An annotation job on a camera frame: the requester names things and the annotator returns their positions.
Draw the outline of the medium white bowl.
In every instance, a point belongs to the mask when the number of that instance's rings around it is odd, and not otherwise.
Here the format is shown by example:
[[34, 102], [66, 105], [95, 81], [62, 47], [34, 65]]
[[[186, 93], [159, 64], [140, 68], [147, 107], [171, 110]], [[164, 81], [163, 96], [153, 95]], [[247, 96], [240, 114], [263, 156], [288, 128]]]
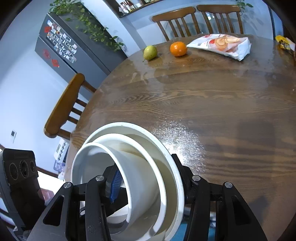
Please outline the medium white bowl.
[[117, 221], [120, 211], [108, 218], [114, 235], [135, 228], [138, 238], [151, 237], [165, 221], [167, 195], [162, 175], [151, 155], [132, 138], [109, 133], [92, 141], [107, 150], [119, 169], [127, 193], [127, 215]]

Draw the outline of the large beige bowl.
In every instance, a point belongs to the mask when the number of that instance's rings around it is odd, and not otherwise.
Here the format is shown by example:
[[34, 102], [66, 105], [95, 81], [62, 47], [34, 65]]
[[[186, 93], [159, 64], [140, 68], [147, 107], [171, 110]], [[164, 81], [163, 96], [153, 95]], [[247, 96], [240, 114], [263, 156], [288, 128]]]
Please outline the large beige bowl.
[[111, 133], [122, 134], [135, 140], [148, 152], [158, 166], [166, 189], [166, 216], [160, 229], [150, 240], [171, 240], [182, 222], [185, 206], [184, 185], [175, 161], [165, 146], [152, 133], [133, 123], [116, 122], [104, 125], [94, 131], [84, 144]]

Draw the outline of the small white deep bowl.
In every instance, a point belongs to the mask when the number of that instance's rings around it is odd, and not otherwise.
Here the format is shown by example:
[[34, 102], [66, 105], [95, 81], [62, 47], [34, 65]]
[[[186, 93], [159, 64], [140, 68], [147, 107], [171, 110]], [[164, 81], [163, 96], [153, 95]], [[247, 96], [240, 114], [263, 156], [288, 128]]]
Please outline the small white deep bowl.
[[71, 181], [80, 184], [104, 177], [102, 194], [111, 208], [108, 221], [115, 227], [132, 225], [145, 213], [152, 217], [152, 226], [160, 227], [167, 208], [165, 184], [148, 152], [140, 145], [135, 149], [138, 155], [113, 145], [88, 143], [74, 158]]

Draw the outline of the side wooden chair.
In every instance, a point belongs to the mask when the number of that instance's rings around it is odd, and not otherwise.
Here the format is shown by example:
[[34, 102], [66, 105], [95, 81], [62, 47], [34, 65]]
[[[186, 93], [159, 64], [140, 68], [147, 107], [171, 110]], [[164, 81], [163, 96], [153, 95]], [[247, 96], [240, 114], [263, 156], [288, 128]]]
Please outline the side wooden chair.
[[70, 113], [75, 113], [77, 115], [82, 114], [82, 111], [74, 107], [75, 104], [82, 107], [86, 107], [87, 105], [86, 102], [78, 98], [81, 87], [84, 87], [91, 93], [95, 93], [96, 91], [96, 88], [85, 80], [85, 76], [83, 74], [77, 73], [59, 98], [44, 126], [44, 134], [47, 137], [55, 138], [59, 136], [66, 140], [70, 140], [71, 133], [62, 129], [62, 126], [68, 121], [73, 124], [78, 123], [77, 119], [70, 116]]

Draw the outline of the grey refrigerator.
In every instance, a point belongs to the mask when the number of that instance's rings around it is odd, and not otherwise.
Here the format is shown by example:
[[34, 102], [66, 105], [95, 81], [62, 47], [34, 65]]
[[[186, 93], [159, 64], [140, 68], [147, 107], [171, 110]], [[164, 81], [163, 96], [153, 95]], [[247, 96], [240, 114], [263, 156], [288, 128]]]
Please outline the grey refrigerator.
[[37, 38], [36, 53], [64, 80], [70, 82], [77, 73], [94, 88], [127, 56], [122, 50], [112, 51], [77, 30], [77, 21], [47, 13]]

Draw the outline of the white snack bag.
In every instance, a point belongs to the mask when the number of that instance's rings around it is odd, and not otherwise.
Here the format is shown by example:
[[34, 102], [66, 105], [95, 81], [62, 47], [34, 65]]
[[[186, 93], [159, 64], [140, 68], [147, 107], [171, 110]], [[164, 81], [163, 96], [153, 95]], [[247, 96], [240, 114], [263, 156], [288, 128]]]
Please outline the white snack bag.
[[218, 53], [241, 61], [250, 53], [251, 43], [248, 37], [208, 34], [193, 40], [187, 47]]

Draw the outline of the orange fruit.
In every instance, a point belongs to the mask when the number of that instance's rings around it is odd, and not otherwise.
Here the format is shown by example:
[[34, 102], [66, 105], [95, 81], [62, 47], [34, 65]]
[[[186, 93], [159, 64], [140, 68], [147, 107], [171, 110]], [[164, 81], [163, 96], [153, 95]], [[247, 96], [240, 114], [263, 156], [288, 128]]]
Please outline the orange fruit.
[[183, 42], [174, 42], [170, 45], [170, 53], [175, 57], [182, 57], [187, 54], [187, 46]]

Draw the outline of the green pear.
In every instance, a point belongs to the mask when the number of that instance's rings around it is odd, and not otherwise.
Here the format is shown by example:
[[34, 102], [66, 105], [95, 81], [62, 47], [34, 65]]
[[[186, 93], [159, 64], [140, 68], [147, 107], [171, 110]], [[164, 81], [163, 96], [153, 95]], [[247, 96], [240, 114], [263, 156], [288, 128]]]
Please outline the green pear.
[[144, 49], [143, 58], [144, 60], [151, 61], [158, 56], [157, 48], [153, 45], [149, 45]]

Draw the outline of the hanging green vine plant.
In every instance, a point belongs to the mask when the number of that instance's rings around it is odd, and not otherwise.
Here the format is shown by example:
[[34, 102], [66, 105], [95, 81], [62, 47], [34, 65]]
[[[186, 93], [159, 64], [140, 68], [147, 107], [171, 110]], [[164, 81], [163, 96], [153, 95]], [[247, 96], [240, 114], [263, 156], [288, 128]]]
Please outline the hanging green vine plant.
[[50, 3], [50, 13], [64, 16], [67, 22], [77, 21], [76, 29], [84, 33], [90, 40], [102, 43], [112, 51], [122, 50], [124, 44], [118, 36], [111, 36], [81, 1], [54, 0]]

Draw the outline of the yellow snack packet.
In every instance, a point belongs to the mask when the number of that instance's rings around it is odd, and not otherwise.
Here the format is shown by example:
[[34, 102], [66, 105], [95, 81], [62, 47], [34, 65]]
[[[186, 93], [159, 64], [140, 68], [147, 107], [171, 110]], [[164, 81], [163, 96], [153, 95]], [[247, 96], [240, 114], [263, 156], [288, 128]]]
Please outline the yellow snack packet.
[[275, 37], [276, 42], [280, 45], [280, 48], [289, 52], [292, 56], [295, 55], [295, 43], [281, 35]]

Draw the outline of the left wooden chair back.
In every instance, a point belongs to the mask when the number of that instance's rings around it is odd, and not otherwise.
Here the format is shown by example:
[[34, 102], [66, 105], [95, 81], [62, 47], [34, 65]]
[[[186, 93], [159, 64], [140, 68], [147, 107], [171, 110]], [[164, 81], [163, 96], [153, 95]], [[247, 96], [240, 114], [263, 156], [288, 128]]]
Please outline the left wooden chair back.
[[196, 33], [197, 34], [202, 33], [202, 31], [200, 30], [197, 18], [195, 16], [195, 13], [196, 13], [196, 9], [193, 6], [188, 6], [185, 8], [176, 9], [173, 11], [168, 11], [162, 14], [152, 16], [152, 21], [158, 25], [166, 41], [169, 41], [170, 38], [166, 33], [166, 30], [163, 27], [162, 22], [167, 22], [169, 24], [173, 32], [173, 36], [175, 38], [179, 37], [178, 34], [180, 34], [180, 36], [184, 38], [185, 33], [188, 37], [191, 37], [191, 32], [189, 30], [188, 24], [185, 21], [186, 16], [190, 16], [192, 18], [193, 27], [195, 28]]

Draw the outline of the right wooden chair back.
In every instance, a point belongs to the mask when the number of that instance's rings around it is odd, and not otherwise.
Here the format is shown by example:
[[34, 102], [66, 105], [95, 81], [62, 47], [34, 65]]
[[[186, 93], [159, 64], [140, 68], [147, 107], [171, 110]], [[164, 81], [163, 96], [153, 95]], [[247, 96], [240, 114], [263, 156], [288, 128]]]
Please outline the right wooden chair back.
[[208, 19], [207, 13], [212, 14], [217, 25], [218, 33], [235, 33], [234, 25], [230, 19], [231, 13], [236, 13], [239, 33], [244, 34], [243, 24], [240, 17], [241, 8], [237, 5], [229, 4], [199, 4], [197, 10], [204, 17], [206, 26], [210, 34], [214, 33], [210, 20]]

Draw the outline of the wooden wall shelf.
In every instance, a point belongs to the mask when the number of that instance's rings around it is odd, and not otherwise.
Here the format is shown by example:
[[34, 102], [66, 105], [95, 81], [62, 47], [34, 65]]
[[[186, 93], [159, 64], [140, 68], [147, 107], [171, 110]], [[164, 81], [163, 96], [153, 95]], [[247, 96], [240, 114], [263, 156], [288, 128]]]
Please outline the wooden wall shelf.
[[110, 9], [119, 17], [130, 15], [140, 9], [150, 6], [152, 4], [158, 3], [161, 0], [139, 0], [139, 1], [129, 1], [129, 0], [105, 0], [104, 2], [110, 7]]

